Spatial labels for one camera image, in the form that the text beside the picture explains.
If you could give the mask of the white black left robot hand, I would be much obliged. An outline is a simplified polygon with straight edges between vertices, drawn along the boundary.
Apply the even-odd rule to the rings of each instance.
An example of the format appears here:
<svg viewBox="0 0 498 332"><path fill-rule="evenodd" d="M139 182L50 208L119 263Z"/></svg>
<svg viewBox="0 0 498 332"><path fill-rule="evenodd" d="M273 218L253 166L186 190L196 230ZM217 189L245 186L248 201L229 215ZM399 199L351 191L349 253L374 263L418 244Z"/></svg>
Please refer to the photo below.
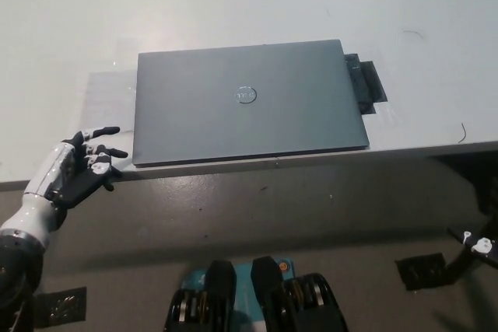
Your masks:
<svg viewBox="0 0 498 332"><path fill-rule="evenodd" d="M56 208L70 209L100 187L112 191L112 182L122 177L112 160L125 159L128 153L89 142L119 132L118 126L110 126L78 131L72 138L62 140L49 152L24 192L42 197Z"/></svg>

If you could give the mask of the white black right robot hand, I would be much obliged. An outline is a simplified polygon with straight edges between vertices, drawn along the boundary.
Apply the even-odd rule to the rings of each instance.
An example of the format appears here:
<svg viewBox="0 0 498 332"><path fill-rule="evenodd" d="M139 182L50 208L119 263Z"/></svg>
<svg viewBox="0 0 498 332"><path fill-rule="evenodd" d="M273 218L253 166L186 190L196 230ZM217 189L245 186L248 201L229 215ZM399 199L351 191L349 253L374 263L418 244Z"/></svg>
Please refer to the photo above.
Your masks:
<svg viewBox="0 0 498 332"><path fill-rule="evenodd" d="M468 262L480 260L497 269L497 239L468 229L449 228L448 233L462 246L461 258Z"/></svg>

